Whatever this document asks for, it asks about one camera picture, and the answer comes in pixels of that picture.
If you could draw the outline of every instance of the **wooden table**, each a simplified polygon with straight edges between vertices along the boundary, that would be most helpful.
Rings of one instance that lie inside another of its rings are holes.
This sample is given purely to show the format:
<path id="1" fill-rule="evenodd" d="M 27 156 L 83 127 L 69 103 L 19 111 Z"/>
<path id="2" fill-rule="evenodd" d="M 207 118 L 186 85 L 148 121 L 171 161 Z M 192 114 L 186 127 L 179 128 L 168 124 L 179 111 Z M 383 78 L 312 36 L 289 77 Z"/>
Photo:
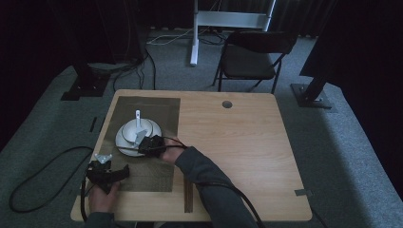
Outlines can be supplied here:
<path id="1" fill-rule="evenodd" d="M 302 181 L 276 98 L 266 93 L 118 90 L 94 149 L 99 151 L 120 96 L 180 98 L 178 137 L 215 162 L 252 201 L 262 220 L 309 220 Z M 229 101 L 231 108 L 222 103 Z M 116 220 L 210 220 L 194 189 L 193 213 L 183 211 L 183 175 L 174 170 L 172 192 L 120 192 Z M 82 220 L 80 198 L 71 218 Z"/>

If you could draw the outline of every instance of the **gray floor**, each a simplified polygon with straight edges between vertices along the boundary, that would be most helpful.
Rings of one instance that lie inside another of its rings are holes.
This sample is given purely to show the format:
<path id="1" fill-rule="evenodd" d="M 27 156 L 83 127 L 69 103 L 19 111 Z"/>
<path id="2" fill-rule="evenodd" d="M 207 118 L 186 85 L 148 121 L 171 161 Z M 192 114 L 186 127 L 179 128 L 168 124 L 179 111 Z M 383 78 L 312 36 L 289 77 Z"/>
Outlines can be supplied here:
<path id="1" fill-rule="evenodd" d="M 166 34 L 163 31 L 152 35 Z M 403 227 L 403 203 L 339 88 L 326 85 L 324 92 L 333 110 L 298 107 L 290 84 L 309 84 L 299 72 L 315 40 L 299 38 L 284 59 L 276 97 L 306 189 L 312 191 L 311 206 L 328 227 Z M 199 62 L 189 65 L 190 40 L 165 46 L 148 45 L 157 67 L 157 89 L 215 91 L 213 75 L 221 47 L 200 44 Z M 144 89 L 152 89 L 152 67 L 144 65 Z M 9 209 L 12 190 L 63 150 L 73 146 L 93 147 L 113 96 L 111 83 L 99 98 L 61 102 L 76 77 L 72 67 L 57 76 L 29 117 L 0 153 L 0 227 L 80 227 L 69 217 L 85 167 L 68 182 L 61 194 L 46 207 L 17 214 Z M 224 82 L 223 91 L 269 92 L 272 82 L 250 91 L 254 82 Z M 139 88 L 135 73 L 126 73 L 117 88 Z M 92 121 L 97 122 L 90 131 Z M 16 195 L 15 205 L 28 209 L 51 197 L 63 184 L 85 149 L 65 154 Z M 323 227 L 316 217 L 304 222 L 268 222 L 268 227 Z"/>

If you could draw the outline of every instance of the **metal stand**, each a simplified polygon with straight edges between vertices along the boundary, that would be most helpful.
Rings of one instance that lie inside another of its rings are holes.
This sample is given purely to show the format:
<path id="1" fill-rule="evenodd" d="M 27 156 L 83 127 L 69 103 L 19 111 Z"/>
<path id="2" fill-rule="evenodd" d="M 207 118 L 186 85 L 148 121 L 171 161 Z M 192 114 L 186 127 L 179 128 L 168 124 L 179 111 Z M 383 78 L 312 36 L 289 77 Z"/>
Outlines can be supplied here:
<path id="1" fill-rule="evenodd" d="M 67 55 L 78 75 L 70 91 L 65 92 L 61 100 L 77 101 L 82 96 L 102 97 L 110 75 L 104 75 L 101 78 L 92 73 L 61 4 L 57 0 L 48 0 L 48 5 L 59 23 L 60 31 L 66 38 Z"/>
<path id="2" fill-rule="evenodd" d="M 323 91 L 321 91 L 314 100 L 310 100 L 306 95 L 308 85 L 291 84 L 291 88 L 294 91 L 294 95 L 296 96 L 298 105 L 300 107 L 325 108 L 328 111 L 336 112 L 336 110 L 332 107 L 332 104 L 329 102 L 329 100 L 326 97 L 326 94 Z"/>

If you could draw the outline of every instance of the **metal stand base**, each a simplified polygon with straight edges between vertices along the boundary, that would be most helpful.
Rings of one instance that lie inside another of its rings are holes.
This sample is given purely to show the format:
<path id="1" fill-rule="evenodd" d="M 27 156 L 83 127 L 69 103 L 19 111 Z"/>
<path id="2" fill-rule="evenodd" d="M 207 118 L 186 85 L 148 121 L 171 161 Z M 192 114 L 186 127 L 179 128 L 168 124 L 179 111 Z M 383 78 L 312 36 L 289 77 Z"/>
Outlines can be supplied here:
<path id="1" fill-rule="evenodd" d="M 308 85 L 306 84 L 291 84 L 291 88 L 294 91 L 298 105 L 300 107 L 316 107 L 325 108 L 326 110 L 332 110 L 336 112 L 336 109 L 332 107 L 332 104 L 327 99 L 323 91 L 320 92 L 319 96 L 314 101 L 307 101 L 305 99 L 304 93 Z"/>
<path id="2" fill-rule="evenodd" d="M 61 101 L 78 101 L 80 97 L 102 97 L 110 75 L 103 75 L 102 78 L 94 80 L 90 86 L 80 86 L 79 77 L 77 77 L 70 91 L 65 92 Z"/>

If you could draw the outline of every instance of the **person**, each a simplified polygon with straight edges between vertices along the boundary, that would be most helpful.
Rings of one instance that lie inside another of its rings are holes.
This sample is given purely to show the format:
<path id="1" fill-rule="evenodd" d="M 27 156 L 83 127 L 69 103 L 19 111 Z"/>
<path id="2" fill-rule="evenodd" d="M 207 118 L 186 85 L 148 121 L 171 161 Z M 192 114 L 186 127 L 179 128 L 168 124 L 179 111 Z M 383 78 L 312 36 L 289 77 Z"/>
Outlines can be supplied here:
<path id="1" fill-rule="evenodd" d="M 165 140 L 165 145 L 181 145 L 179 140 Z M 206 156 L 195 147 L 186 149 L 179 147 L 168 147 L 160 155 L 160 159 L 165 162 L 175 164 L 183 172 L 184 176 L 196 184 L 201 197 L 201 202 L 211 218 L 213 227 L 258 227 L 255 219 L 243 204 L 241 197 L 233 190 L 220 187 L 209 186 L 204 182 L 219 182 L 233 185 L 230 179 Z M 114 227 L 113 205 L 117 198 L 119 183 L 112 185 L 110 193 L 107 195 L 101 188 L 94 186 L 89 193 L 88 203 L 90 215 L 86 221 L 86 228 L 90 227 Z M 178 226 L 170 226 L 170 222 L 161 228 L 168 227 L 195 227 L 188 223 Z"/>

